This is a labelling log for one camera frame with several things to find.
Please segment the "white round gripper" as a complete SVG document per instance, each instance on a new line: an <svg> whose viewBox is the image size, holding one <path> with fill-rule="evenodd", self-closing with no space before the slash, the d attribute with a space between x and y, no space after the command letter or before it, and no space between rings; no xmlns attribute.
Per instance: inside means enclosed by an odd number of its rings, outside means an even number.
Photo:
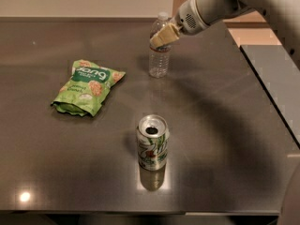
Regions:
<svg viewBox="0 0 300 225"><path fill-rule="evenodd" d="M150 38L150 44L159 48L171 44L179 39L180 33L193 36L207 29L209 25L203 20L198 9L196 0L184 2L173 17L174 22L168 23Z"/></svg>

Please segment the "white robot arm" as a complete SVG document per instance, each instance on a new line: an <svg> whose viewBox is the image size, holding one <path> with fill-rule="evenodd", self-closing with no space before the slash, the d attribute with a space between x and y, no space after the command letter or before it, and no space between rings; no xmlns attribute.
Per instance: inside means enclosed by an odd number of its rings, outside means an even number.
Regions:
<svg viewBox="0 0 300 225"><path fill-rule="evenodd" d="M268 23L293 62L300 67L300 0L187 0L167 25L150 38L159 48L181 35L193 36L220 20L255 10Z"/></svg>

